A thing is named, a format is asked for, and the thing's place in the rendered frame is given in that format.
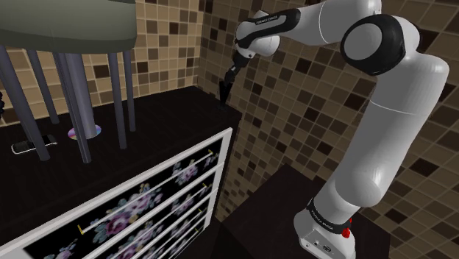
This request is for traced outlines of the iridescent round disc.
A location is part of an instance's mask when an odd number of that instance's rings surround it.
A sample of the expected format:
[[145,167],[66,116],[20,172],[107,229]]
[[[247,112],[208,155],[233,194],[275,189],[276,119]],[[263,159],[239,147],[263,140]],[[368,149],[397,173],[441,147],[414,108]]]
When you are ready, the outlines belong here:
[[[102,128],[99,126],[99,125],[96,125],[96,135],[99,135],[102,131]],[[76,140],[77,139],[77,136],[76,136],[76,133],[75,133],[75,130],[74,128],[71,128],[69,131],[68,131],[68,137],[70,139],[73,139],[73,140]]]

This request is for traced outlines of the dark robot stand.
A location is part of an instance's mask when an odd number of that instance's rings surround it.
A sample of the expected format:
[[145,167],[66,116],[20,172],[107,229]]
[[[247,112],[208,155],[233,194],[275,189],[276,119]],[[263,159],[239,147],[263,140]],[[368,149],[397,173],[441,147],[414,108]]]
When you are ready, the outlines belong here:
[[317,259],[301,248],[293,218],[324,183],[282,166],[223,220],[210,259]]

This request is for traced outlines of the grey-green stool with grey legs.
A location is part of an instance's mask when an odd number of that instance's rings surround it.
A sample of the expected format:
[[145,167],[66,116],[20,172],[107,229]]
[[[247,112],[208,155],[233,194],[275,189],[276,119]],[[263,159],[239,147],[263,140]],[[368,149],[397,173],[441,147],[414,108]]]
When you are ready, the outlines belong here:
[[0,81],[40,160],[50,158],[6,48],[25,49],[52,123],[59,119],[38,52],[53,55],[84,163],[97,136],[82,56],[108,58],[118,142],[135,131],[130,51],[137,38],[135,0],[0,0]]

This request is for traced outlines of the black floral chest of drawers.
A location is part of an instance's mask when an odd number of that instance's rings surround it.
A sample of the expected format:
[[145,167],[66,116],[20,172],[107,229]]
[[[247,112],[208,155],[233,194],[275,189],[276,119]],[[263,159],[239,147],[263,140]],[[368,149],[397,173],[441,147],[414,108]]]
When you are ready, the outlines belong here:
[[219,169],[241,114],[195,87],[135,99],[135,131],[118,143],[112,104],[93,111],[101,133],[84,163],[69,115],[38,120],[50,158],[16,155],[25,133],[0,127],[0,259],[91,259]]

